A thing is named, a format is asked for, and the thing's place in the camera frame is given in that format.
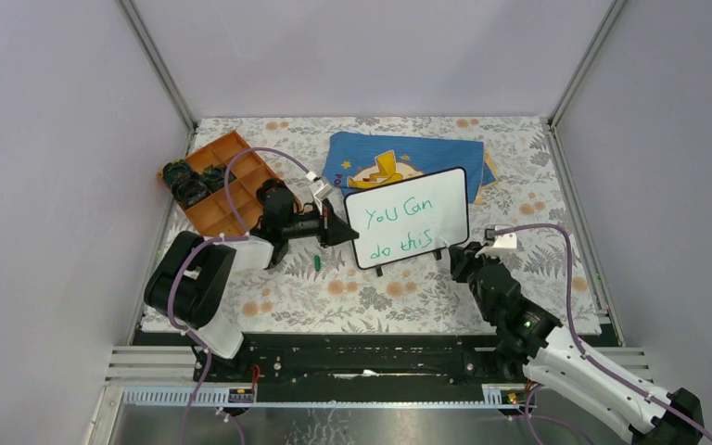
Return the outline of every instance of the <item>gray wall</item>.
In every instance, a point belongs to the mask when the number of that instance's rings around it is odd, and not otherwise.
[[[184,133],[115,1],[0,0],[0,445],[80,443]]]
[[[548,115],[610,0],[138,0],[198,118]]]
[[[712,426],[712,2],[630,2],[560,133],[624,333]]]

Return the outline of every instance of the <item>cartoon print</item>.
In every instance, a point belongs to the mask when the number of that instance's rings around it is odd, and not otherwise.
[[[400,156],[403,160],[411,160],[408,155]],[[421,176],[424,172],[415,169],[407,162],[397,162],[394,150],[381,153],[375,157],[375,165],[362,169],[348,178],[350,188],[373,188],[383,184],[391,184],[403,179]]]

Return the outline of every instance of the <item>floral tablecloth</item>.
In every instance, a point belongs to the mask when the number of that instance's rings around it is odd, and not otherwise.
[[[498,183],[469,205],[471,240],[488,224],[559,223],[572,230],[551,154],[538,118],[214,118],[200,123],[195,148],[237,130],[251,146],[286,151],[308,168],[324,166],[329,136],[336,132],[395,134],[484,141]],[[309,197],[306,179],[289,161],[261,156],[298,196]],[[342,194],[332,202],[344,218]],[[176,235],[192,230],[174,207],[164,254]],[[598,334],[594,297],[575,244],[574,314],[581,334]],[[315,272],[314,256],[322,269]],[[564,243],[553,231],[524,232],[505,263],[523,294],[566,319]],[[448,279],[449,259],[423,255],[383,267],[384,275],[356,267],[350,243],[321,248],[314,238],[293,240],[277,267],[231,274],[220,311],[247,332],[489,334],[466,285]],[[167,318],[146,307],[141,328],[169,332]]]

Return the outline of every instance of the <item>wooden tray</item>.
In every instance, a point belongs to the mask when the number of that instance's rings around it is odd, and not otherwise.
[[[202,173],[203,169],[210,165],[215,167],[228,165],[235,155],[247,148],[249,145],[238,133],[230,132],[207,146],[203,146],[185,159],[189,162],[192,170]],[[279,177],[255,152],[239,158],[231,168],[231,172],[235,175],[235,180],[228,184],[231,197],[238,209],[238,214],[244,219],[248,229],[251,229],[263,214],[263,206],[255,197],[255,192],[267,179],[279,179]],[[157,175],[162,180],[162,172]],[[217,190],[183,212],[201,235],[242,235],[244,233],[228,205],[224,188]]]

